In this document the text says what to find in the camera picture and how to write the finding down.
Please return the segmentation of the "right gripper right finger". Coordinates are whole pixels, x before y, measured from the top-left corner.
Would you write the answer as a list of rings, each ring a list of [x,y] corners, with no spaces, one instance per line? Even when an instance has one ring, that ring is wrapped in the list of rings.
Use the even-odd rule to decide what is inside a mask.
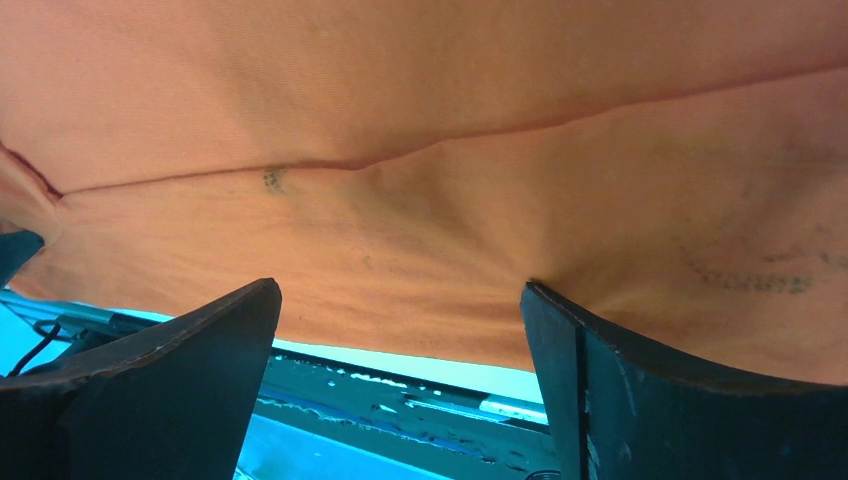
[[[711,362],[545,285],[520,309],[568,479],[843,479],[847,390]]]

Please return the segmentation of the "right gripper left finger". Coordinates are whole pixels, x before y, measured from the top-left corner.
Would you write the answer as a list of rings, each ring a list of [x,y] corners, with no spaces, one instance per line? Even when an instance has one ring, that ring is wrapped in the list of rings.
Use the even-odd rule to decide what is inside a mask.
[[[1,382],[5,479],[230,479],[271,354],[278,284]]]

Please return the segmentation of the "orange t shirt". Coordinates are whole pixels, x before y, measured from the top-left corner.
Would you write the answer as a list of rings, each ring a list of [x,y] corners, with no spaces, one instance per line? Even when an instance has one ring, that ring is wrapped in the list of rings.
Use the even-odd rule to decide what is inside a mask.
[[[529,280],[847,380],[843,1],[5,1],[22,294],[518,369]]]

